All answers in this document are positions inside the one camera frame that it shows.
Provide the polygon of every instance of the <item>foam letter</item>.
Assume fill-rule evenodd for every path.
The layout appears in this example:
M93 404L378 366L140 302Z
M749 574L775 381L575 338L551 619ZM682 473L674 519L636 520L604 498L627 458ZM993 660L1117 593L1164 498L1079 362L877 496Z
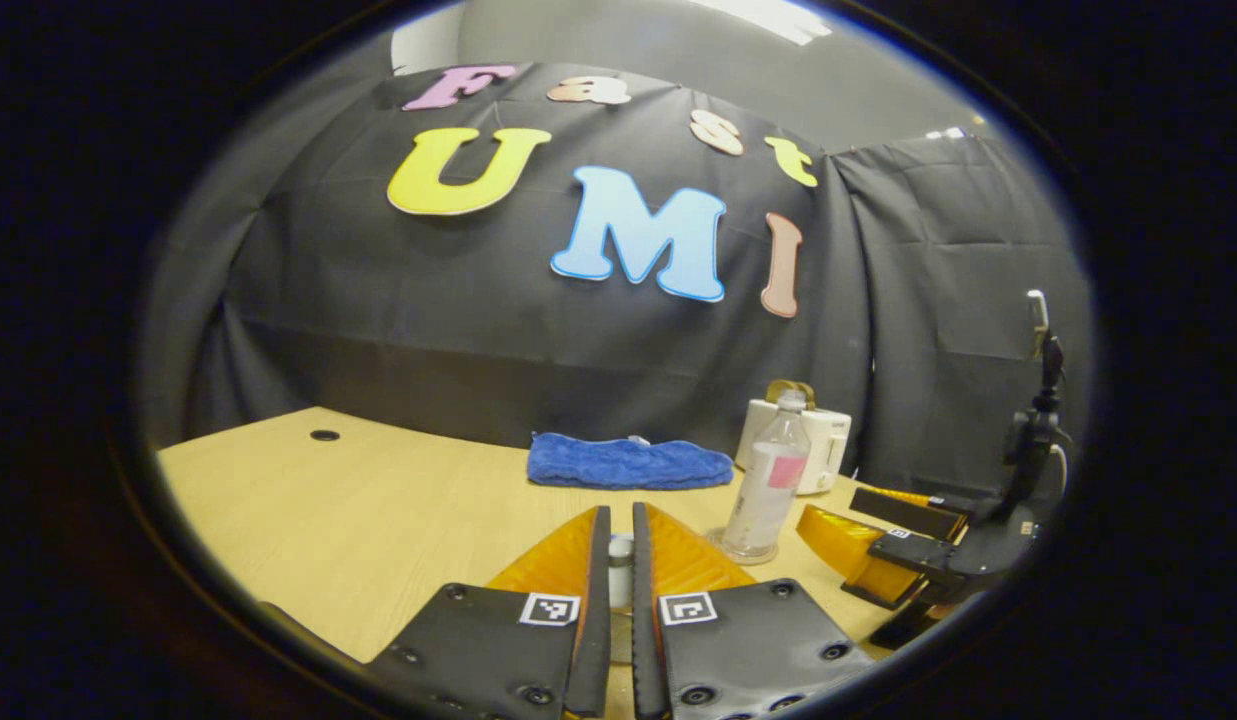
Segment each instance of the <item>foam letter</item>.
M560 80L560 85L553 87L546 93L552 100L558 101L599 101L601 105L621 105L631 100L627 95L627 83L612 77L571 77Z
M773 249L769 250L769 283L760 292L760 303L781 318L795 318L795 250L800 228L778 213L766 213Z
M715 225L724 202L706 192L682 188L651 215L636 182L621 169L596 165L573 171L581 182L581 204L569 246L550 259L550 268L571 278L602 281L614 272L605 240L614 235L623 272L644 281L669 249L672 259L658 272L658 286L680 297L717 302L724 286L715 277Z
M766 137L764 145L773 147L778 167L788 177L805 187L818 187L818 178L805 172L805 165L813 165L813 160L797 148L795 142L782 137Z
M417 100L407 101L406 110L432 110L448 108L458 101L455 92L463 95L475 95L485 90L495 77L508 78L516 74L516 66L476 66L471 68L449 68L445 74L423 92Z
M440 172L458 146L480 137L473 127L437 127L413 137L413 151L386 184L391 205L414 215L461 215L489 208L516 187L529 152L550 140L539 129L503 127L494 134L499 150L485 173L466 184L443 184Z
M694 137L729 155L742 155L742 142L738 141L738 129L727 119L706 110L690 113L690 130Z

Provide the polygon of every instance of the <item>bottle cap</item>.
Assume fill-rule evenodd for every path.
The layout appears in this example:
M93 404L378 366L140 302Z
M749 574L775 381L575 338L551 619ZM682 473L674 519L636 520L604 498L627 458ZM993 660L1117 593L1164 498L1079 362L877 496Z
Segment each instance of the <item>bottle cap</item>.
M805 393L798 388L784 388L778 396L778 409L792 409L798 413L805 408Z

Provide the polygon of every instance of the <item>plastic water bottle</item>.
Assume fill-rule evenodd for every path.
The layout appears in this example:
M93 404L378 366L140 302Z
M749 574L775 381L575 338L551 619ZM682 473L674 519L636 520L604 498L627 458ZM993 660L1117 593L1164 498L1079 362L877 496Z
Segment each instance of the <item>plastic water bottle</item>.
M800 422L804 408L805 393L798 388L778 397L778 416L756 433L751 445L751 466L734 515L719 537L711 538L740 564L769 560L778 552L778 533L809 459L809 435Z

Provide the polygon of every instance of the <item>blue towel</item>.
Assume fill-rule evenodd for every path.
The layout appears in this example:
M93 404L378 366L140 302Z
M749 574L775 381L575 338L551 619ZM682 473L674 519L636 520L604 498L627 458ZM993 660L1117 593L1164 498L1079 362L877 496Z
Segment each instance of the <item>blue towel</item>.
M529 480L541 486L595 489L713 487L734 479L734 460L691 442L659 445L632 439L583 442L534 433Z

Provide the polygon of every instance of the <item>blue letter m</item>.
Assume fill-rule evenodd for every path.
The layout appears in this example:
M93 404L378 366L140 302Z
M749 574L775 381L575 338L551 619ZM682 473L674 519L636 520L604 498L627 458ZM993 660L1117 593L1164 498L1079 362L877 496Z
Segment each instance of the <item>blue letter m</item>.
M614 272L605 259L605 238L614 246L627 280L644 281L669 246L672 259L658 272L664 291L695 301L717 302L724 286L715 277L715 224L724 202L706 192L682 188L651 215L631 176L596 165L573 171L581 182L581 205L569 246L550 256L550 268L571 278L602 281Z

